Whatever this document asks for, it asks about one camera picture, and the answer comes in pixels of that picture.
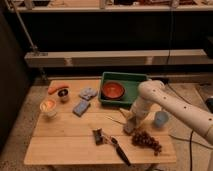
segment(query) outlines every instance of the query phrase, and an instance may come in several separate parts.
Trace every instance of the green tray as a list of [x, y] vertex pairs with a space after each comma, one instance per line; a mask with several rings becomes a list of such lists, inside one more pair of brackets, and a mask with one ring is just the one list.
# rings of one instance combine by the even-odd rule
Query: green tray
[[[104, 72], [101, 79], [98, 100], [102, 105], [130, 107], [138, 96], [138, 85], [148, 80], [145, 74]], [[124, 86], [125, 94], [120, 100], [107, 100], [101, 94], [102, 86], [107, 81], [116, 81]]]

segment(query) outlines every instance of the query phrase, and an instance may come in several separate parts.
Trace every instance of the bowl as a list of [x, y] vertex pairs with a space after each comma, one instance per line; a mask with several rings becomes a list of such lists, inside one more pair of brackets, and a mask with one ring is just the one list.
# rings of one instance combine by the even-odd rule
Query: bowl
[[120, 100], [125, 93], [124, 87], [115, 81], [109, 81], [103, 84], [102, 95], [108, 100]]

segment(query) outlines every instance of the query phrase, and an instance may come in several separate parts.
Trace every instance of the gray sponge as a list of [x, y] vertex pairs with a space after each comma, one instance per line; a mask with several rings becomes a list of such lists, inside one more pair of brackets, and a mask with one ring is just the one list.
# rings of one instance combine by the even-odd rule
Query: gray sponge
[[86, 100], [81, 100], [80, 103], [78, 103], [77, 106], [73, 108], [73, 113], [81, 117], [84, 114], [84, 112], [88, 109], [89, 106], [90, 106], [90, 102]]

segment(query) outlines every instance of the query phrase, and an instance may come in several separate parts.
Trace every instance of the concrete floor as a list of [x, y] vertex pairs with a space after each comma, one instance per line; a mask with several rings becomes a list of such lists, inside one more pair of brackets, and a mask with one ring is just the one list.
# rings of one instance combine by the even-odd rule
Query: concrete floor
[[[206, 109], [203, 101], [197, 93], [193, 83], [173, 83], [171, 86], [191, 104]], [[0, 156], [1, 171], [139, 171], [147, 168], [145, 165], [126, 167], [125, 165], [107, 165], [107, 166], [26, 166], [23, 164], [25, 153], [30, 142], [30, 138], [35, 127], [38, 114], [39, 104], [46, 95], [48, 86], [33, 85], [23, 103], [19, 116], [14, 124], [13, 130], [8, 138], [5, 148]], [[175, 93], [167, 87], [167, 92], [174, 95]], [[189, 139], [190, 129], [182, 122], [178, 121], [169, 114], [169, 132], [172, 135]], [[207, 144], [205, 140], [196, 133], [193, 136], [194, 141]], [[177, 153], [177, 162], [174, 164], [163, 164], [157, 168], [165, 171], [188, 171], [189, 170], [189, 144], [172, 140]], [[211, 150], [193, 144], [193, 171], [206, 171]]]

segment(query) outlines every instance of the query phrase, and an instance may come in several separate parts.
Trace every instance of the food item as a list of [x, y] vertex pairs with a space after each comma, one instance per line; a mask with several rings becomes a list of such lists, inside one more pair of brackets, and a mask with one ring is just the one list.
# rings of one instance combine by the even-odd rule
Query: food item
[[162, 151], [162, 146], [159, 141], [151, 137], [146, 131], [138, 131], [132, 137], [133, 145], [139, 145], [141, 147], [149, 147], [154, 150], [154, 155], [157, 156]]
[[56, 102], [53, 99], [44, 100], [40, 104], [41, 112], [47, 117], [55, 116], [56, 111]]

